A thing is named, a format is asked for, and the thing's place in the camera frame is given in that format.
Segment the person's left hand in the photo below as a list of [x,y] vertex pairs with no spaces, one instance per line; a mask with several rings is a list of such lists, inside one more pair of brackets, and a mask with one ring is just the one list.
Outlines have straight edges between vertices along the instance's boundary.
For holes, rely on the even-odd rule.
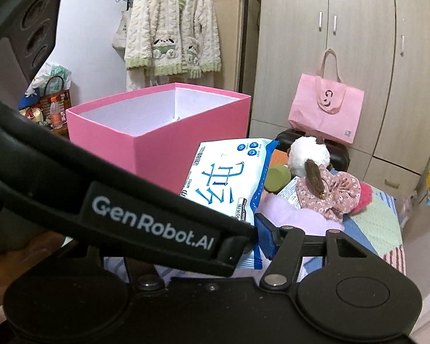
[[58,250],[65,239],[65,236],[49,231],[34,237],[23,249],[0,255],[0,306],[11,283]]

